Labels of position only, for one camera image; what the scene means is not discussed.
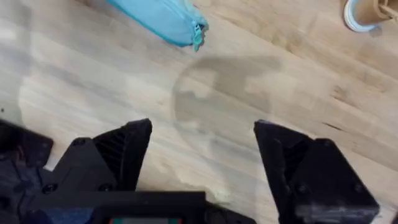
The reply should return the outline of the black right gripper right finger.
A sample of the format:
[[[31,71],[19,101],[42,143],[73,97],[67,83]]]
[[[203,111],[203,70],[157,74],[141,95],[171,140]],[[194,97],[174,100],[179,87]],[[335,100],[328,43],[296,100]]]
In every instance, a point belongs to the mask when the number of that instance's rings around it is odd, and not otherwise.
[[[372,223],[380,206],[334,141],[260,119],[259,152],[279,223]]]

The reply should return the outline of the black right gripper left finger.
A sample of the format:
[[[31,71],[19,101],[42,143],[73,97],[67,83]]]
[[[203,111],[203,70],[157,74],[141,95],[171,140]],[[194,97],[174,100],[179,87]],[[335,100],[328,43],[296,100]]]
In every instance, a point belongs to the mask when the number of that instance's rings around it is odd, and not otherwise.
[[[150,119],[76,138],[51,173],[57,190],[135,191],[152,134]]]

